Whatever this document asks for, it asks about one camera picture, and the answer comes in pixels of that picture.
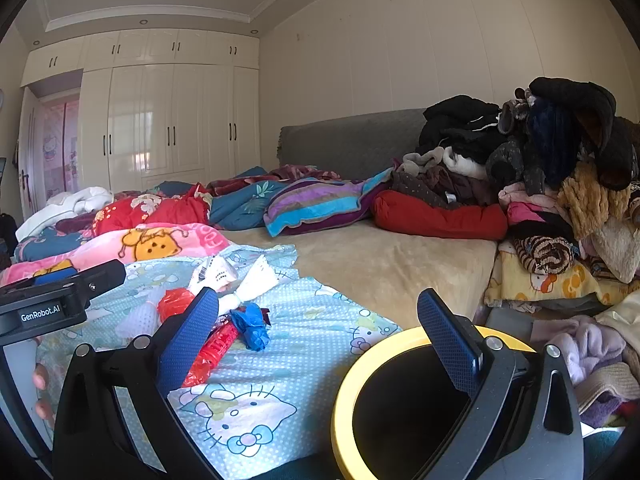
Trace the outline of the person left hand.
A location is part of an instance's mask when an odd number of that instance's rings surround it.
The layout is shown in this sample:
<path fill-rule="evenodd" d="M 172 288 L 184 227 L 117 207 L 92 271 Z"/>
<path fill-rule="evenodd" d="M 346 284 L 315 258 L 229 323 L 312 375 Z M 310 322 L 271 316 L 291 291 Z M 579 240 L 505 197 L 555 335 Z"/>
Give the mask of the person left hand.
<path fill-rule="evenodd" d="M 49 374 L 46 368 L 40 363 L 36 364 L 35 370 L 32 373 L 32 382 L 39 391 L 39 398 L 34 406 L 35 413 L 50 428 L 53 428 L 54 413 L 50 402 L 44 396 L 49 385 Z"/>

